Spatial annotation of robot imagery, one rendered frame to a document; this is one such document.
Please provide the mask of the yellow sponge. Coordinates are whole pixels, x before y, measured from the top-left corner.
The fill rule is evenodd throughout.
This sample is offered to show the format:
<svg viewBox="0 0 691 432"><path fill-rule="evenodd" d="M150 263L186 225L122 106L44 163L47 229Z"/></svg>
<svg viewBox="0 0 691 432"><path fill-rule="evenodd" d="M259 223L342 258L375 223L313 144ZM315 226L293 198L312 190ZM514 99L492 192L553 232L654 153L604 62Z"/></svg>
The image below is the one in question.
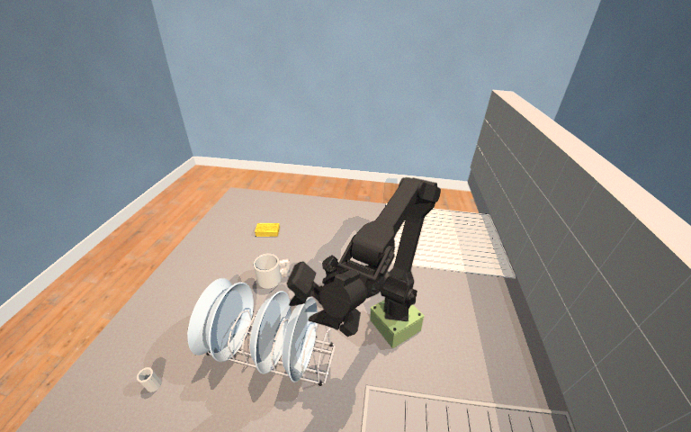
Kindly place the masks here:
<svg viewBox="0 0 691 432"><path fill-rule="evenodd" d="M256 237L278 237L280 229L279 223L257 223Z"/></svg>

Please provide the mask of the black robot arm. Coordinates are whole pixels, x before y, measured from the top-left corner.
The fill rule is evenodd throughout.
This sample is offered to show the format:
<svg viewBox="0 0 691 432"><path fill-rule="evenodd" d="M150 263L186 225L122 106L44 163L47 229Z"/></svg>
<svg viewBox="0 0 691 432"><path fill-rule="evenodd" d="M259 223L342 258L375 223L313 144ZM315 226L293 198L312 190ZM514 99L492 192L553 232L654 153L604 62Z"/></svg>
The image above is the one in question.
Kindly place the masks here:
<svg viewBox="0 0 691 432"><path fill-rule="evenodd" d="M327 275L322 283L328 284L320 292L320 302L330 316L342 318L381 292L385 319L408 321L409 307L417 297L411 272L417 244L425 217L441 193L437 183L414 178L400 179L378 218L364 224L352 237L339 263L333 255L322 262ZM403 222L394 266L387 272L395 257L394 237ZM350 260L352 257L367 265Z"/></svg>

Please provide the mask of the grey tiled splashback panel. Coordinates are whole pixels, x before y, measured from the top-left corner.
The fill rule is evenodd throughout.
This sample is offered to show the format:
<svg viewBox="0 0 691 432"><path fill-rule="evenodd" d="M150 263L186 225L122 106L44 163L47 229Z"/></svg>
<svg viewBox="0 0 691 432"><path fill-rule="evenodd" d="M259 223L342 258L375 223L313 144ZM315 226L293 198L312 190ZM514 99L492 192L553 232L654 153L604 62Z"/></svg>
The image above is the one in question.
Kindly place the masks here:
<svg viewBox="0 0 691 432"><path fill-rule="evenodd" d="M514 92L484 118L467 183L576 431L691 432L691 226Z"/></svg>

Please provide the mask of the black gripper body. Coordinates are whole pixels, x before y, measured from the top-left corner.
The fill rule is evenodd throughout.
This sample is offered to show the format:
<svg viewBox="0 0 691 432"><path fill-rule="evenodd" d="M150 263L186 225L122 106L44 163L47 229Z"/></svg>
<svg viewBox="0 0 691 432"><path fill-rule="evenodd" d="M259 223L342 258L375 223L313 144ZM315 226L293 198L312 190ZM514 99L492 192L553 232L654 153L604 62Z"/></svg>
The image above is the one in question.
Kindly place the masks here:
<svg viewBox="0 0 691 432"><path fill-rule="evenodd" d="M305 299L313 296L321 304L319 298L320 291L326 284L329 283L325 283L323 286L318 286L314 282L315 276L316 272L304 261L302 261L294 266L286 284L287 287L296 295L302 296ZM340 325L339 330L349 337L358 331L360 316L361 312L358 309L354 309L342 318L333 317L333 320L335 320L338 324L344 322L344 324Z"/></svg>

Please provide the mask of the pale grey cylindrical cup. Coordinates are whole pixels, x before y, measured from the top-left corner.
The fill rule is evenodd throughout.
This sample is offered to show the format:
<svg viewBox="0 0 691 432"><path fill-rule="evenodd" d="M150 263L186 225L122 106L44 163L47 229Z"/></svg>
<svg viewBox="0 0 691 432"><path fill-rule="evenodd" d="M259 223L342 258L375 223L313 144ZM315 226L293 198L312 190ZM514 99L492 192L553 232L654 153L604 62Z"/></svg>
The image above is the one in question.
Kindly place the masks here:
<svg viewBox="0 0 691 432"><path fill-rule="evenodd" d="M155 392L161 386L161 380L151 368L142 369L139 372L137 379L148 390L148 392Z"/></svg>

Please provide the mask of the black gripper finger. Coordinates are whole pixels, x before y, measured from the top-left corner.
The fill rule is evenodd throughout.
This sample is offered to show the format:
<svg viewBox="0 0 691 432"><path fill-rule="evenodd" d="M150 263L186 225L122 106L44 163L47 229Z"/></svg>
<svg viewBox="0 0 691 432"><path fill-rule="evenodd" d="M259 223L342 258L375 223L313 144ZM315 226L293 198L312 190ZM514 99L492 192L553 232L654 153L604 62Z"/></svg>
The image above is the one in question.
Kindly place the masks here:
<svg viewBox="0 0 691 432"><path fill-rule="evenodd" d="M339 330L340 324L338 324L333 317L329 316L324 310L321 310L311 316L309 316L308 321L324 325L335 330Z"/></svg>
<svg viewBox="0 0 691 432"><path fill-rule="evenodd" d="M290 301L289 305L290 305L290 306L295 306L295 305L305 304L307 299L308 299L308 298L305 299L305 298L302 297L302 296L299 296L299 295L294 294L294 297L293 297L292 300Z"/></svg>

